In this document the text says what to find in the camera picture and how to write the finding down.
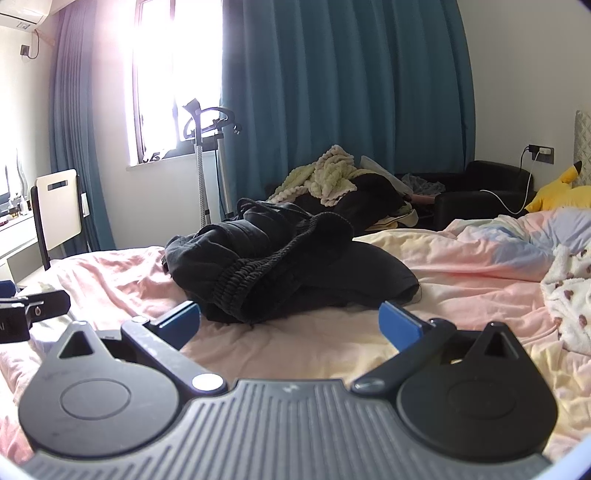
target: teal curtain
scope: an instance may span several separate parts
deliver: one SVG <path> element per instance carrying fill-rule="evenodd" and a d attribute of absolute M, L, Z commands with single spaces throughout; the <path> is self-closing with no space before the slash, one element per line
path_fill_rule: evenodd
<path fill-rule="evenodd" d="M 340 144 L 391 172 L 473 160 L 472 72 L 456 0 L 223 0 L 222 104 L 235 196 Z"/>
<path fill-rule="evenodd" d="M 100 185 L 92 121 L 91 64 L 96 2 L 77 0 L 59 13 L 50 79 L 49 135 L 51 171 L 75 168 L 80 176 L 90 210 L 83 228 L 93 251 L 115 249 Z M 79 237 L 64 244 L 68 256 L 86 251 Z"/>

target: air conditioner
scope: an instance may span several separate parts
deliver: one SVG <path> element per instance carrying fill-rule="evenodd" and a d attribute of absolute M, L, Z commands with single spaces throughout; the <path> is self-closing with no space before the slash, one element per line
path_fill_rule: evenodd
<path fill-rule="evenodd" d="M 50 9 L 51 0 L 0 0 L 0 26 L 32 32 Z"/>

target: bed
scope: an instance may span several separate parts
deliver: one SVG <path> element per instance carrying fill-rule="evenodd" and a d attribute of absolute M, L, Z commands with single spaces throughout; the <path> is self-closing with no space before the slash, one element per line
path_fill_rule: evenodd
<path fill-rule="evenodd" d="M 591 210 L 560 209 L 521 219 L 453 222 L 443 232 L 403 229 L 359 238 L 403 260 L 421 283 L 407 309 L 462 329 L 509 324 L 551 387 L 559 406 L 545 449 L 560 459 L 591 434 L 591 356 L 566 350 L 544 304 L 540 282 L 561 245 L 573 254 L 591 243 Z M 0 451 L 16 463 L 31 449 L 17 405 L 45 352 L 72 320 L 117 328 L 136 315 L 158 317 L 186 299 L 151 247 L 79 255 L 59 262 L 23 294 L 66 290 L 65 317 L 35 324 L 32 340 L 0 346 Z M 243 378 L 342 378 L 350 383 L 397 352 L 380 334 L 377 312 L 327 308 L 251 328 L 202 320 L 183 353 L 229 382 Z"/>

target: white charging cable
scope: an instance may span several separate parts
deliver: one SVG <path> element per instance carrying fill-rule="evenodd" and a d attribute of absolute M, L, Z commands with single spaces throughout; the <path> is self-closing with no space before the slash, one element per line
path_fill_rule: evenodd
<path fill-rule="evenodd" d="M 490 190 L 481 190 L 481 192 L 487 192 L 487 193 L 490 193 L 491 195 L 494 195 L 495 197 L 497 197 L 499 199 L 499 202 L 502 203 L 503 207 L 505 207 L 507 212 L 512 213 L 513 215 L 519 215 L 521 213 L 521 211 L 525 208 L 525 205 L 527 204 L 527 194 L 530 192 L 531 176 L 534 171 L 534 163 L 536 162 L 536 160 L 538 160 L 538 155 L 540 155 L 539 150 L 538 150 L 538 153 L 535 154 L 534 161 L 531 163 L 530 176 L 527 179 L 527 188 L 525 189 L 525 198 L 523 199 L 523 205 L 521 206 L 521 208 L 519 209 L 518 212 L 514 212 L 513 210 L 509 209 L 509 207 L 507 205 L 505 205 L 505 202 L 503 202 L 503 200 L 501 200 L 501 197 L 499 197 L 495 192 L 491 192 Z"/>

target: garment steamer pole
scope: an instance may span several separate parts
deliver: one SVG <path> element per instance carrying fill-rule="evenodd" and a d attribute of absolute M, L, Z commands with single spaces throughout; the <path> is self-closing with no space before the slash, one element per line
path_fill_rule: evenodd
<path fill-rule="evenodd" d="M 191 115 L 191 120 L 185 124 L 183 136 L 187 140 L 194 138 L 195 156 L 197 157 L 197 175 L 199 177 L 199 221 L 200 228 L 202 228 L 205 225 L 210 225 L 212 222 L 209 214 L 209 205 L 207 204 L 207 189 L 205 187 L 205 176 L 203 174 L 203 134 L 212 130 L 217 130 L 217 133 L 214 135 L 214 139 L 216 141 L 216 149 L 219 153 L 219 165 L 216 165 L 216 169 L 218 170 L 221 177 L 220 188 L 223 194 L 223 198 L 221 200 L 223 202 L 224 212 L 226 212 L 226 218 L 232 218 L 234 217 L 234 212 L 232 210 L 232 201 L 230 192 L 228 190 L 228 182 L 226 180 L 226 148 L 224 146 L 222 128 L 232 125 L 234 127 L 234 133 L 236 134 L 240 133 L 242 128 L 235 122 L 234 112 L 228 108 L 213 106 L 206 108 L 205 110 L 201 110 L 201 104 L 197 99 L 191 100 L 183 108 Z M 220 112 L 225 116 L 225 118 L 215 119 L 208 127 L 201 128 L 201 115 L 210 111 Z M 190 132 L 189 125 L 191 121 L 195 123 L 195 130 Z"/>

